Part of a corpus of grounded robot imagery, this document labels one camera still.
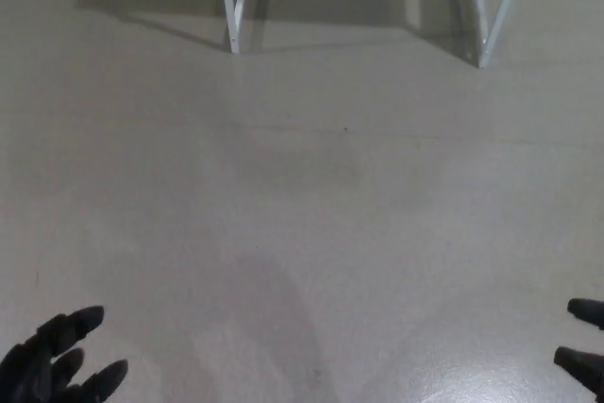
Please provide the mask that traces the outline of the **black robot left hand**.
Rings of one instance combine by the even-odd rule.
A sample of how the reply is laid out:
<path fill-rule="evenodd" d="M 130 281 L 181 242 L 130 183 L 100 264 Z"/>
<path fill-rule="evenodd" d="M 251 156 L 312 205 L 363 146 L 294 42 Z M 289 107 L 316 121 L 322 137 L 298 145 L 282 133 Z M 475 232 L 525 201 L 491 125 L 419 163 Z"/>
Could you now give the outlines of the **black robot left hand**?
<path fill-rule="evenodd" d="M 128 361 L 115 361 L 80 384 L 72 382 L 84 361 L 84 350 L 76 345 L 100 327 L 104 317 L 102 306 L 60 313 L 12 347 L 1 360 L 1 400 L 107 401 L 126 378 Z"/>

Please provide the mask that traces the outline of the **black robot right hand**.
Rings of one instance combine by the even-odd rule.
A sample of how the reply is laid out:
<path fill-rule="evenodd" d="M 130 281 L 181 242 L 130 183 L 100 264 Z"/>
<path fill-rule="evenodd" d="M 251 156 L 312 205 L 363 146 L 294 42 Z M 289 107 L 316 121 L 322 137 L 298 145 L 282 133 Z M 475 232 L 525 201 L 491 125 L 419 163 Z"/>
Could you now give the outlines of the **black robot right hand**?
<path fill-rule="evenodd" d="M 586 298 L 571 298 L 567 304 L 567 311 L 580 321 L 598 327 L 600 330 L 603 329 L 602 301 Z M 555 351 L 554 363 L 594 394 L 598 394 L 602 391 L 602 355 L 560 346 Z"/>

